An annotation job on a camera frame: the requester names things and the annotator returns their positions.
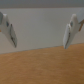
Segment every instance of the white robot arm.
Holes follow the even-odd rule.
[[[15,31],[13,30],[13,25],[10,24],[7,14],[2,14],[0,12],[0,30],[7,37],[9,42],[16,47],[17,38]]]
[[[67,49],[75,34],[79,32],[84,23],[84,9],[81,9],[78,14],[73,14],[70,20],[70,23],[67,24],[64,38],[63,38],[63,45],[64,48]]]

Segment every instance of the wooden table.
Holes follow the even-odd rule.
[[[84,84],[84,44],[2,54],[0,84]]]

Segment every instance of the wooden surface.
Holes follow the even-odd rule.
[[[2,54],[0,84],[84,84],[84,44]]]

